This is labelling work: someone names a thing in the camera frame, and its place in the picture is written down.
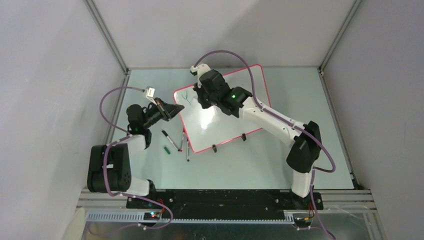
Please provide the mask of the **pink-framed whiteboard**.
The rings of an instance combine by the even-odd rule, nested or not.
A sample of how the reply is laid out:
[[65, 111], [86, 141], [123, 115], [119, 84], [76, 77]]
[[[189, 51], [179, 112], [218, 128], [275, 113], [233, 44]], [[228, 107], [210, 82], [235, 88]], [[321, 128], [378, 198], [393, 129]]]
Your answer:
[[[249, 68], [253, 75], [256, 96], [261, 102], [270, 105], [271, 102], [262, 66], [254, 64], [249, 66]], [[231, 88], [242, 87], [252, 92], [251, 79], [247, 68], [241, 68], [222, 75]], [[174, 91], [173, 98], [177, 105], [184, 106], [179, 115], [191, 150], [194, 153], [201, 153], [212, 149], [214, 145], [217, 147], [241, 138], [243, 134], [249, 135], [261, 130], [260, 127], [252, 122], [222, 113], [216, 106], [202, 109], [192, 85]]]

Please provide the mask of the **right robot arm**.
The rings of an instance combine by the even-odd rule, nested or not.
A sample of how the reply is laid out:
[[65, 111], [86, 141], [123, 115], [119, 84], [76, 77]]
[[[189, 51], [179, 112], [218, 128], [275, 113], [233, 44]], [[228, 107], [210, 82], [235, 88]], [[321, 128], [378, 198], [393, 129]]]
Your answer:
[[223, 75], [208, 65], [192, 66], [190, 73], [197, 77], [193, 89], [203, 109], [217, 107], [227, 116], [252, 122], [289, 147], [286, 162], [293, 170], [290, 201], [297, 209], [308, 206], [312, 170], [322, 149], [319, 126], [313, 121], [295, 121], [258, 100], [251, 91], [230, 87]]

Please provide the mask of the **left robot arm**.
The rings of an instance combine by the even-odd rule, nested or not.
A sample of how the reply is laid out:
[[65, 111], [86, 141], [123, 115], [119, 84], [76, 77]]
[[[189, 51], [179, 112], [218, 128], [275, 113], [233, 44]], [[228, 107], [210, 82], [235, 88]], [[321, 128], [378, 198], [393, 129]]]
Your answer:
[[156, 97], [146, 107], [132, 104], [126, 109], [127, 135], [115, 143], [91, 148], [87, 173], [87, 188], [92, 193], [129, 194], [139, 196], [145, 208], [153, 208], [158, 194], [150, 190], [147, 179], [133, 176], [137, 155], [151, 143], [150, 127], [160, 120], [170, 121], [185, 107], [170, 104]]

